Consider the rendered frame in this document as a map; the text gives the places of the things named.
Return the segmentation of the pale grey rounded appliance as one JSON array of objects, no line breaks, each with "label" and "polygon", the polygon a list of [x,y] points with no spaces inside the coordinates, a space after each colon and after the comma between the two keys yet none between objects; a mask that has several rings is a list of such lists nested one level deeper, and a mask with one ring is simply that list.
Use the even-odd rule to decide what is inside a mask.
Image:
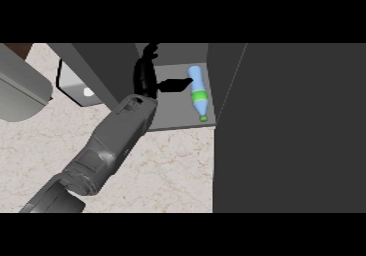
[{"label": "pale grey rounded appliance", "polygon": [[47,106],[51,93],[48,79],[0,43],[0,119],[29,119]]}]

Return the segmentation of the dark grey cabinet door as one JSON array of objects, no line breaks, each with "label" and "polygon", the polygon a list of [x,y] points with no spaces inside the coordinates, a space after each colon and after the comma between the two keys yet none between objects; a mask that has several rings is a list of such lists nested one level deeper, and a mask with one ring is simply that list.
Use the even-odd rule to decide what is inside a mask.
[{"label": "dark grey cabinet door", "polygon": [[366,44],[250,44],[215,127],[213,208],[366,212]]}]

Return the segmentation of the grey open cabinet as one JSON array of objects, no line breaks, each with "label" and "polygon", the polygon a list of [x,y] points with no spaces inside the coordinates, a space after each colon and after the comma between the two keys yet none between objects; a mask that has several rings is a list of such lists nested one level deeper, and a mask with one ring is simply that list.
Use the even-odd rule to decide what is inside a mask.
[{"label": "grey open cabinet", "polygon": [[[48,47],[79,77],[94,96],[113,109],[132,92],[132,69],[146,43],[48,43]],[[187,68],[202,70],[206,94],[211,94],[206,43],[160,43],[153,60],[156,79],[182,79]],[[208,121],[199,121],[191,105],[190,88],[182,92],[157,93],[157,108],[150,131],[187,129],[215,125],[213,101],[208,96]]]}]

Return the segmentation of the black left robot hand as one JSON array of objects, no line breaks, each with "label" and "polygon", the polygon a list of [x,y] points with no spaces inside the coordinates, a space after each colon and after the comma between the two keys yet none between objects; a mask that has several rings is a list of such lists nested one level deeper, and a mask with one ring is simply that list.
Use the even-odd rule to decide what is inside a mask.
[{"label": "black left robot hand", "polygon": [[149,43],[143,49],[141,57],[135,62],[132,71],[134,93],[153,99],[157,98],[157,92],[182,92],[193,82],[191,78],[166,79],[160,82],[156,81],[153,66],[153,59],[157,57],[156,50],[157,44]]}]

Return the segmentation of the pale grey box black edge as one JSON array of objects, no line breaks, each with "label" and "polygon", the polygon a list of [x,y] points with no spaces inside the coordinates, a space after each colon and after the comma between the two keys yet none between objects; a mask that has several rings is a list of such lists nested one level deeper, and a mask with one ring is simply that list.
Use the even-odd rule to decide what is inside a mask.
[{"label": "pale grey box black edge", "polygon": [[55,88],[79,107],[89,107],[101,103],[91,89],[85,86],[63,60],[58,60],[55,74]]}]

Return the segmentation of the blue water bottle green label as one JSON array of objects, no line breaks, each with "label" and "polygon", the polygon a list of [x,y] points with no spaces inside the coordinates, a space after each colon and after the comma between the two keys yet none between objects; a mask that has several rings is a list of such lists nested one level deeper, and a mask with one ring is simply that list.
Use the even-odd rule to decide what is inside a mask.
[{"label": "blue water bottle green label", "polygon": [[187,76],[191,79],[190,83],[190,97],[191,105],[199,115],[199,121],[206,122],[208,116],[208,94],[206,87],[202,78],[202,70],[197,65],[193,65],[187,68]]}]

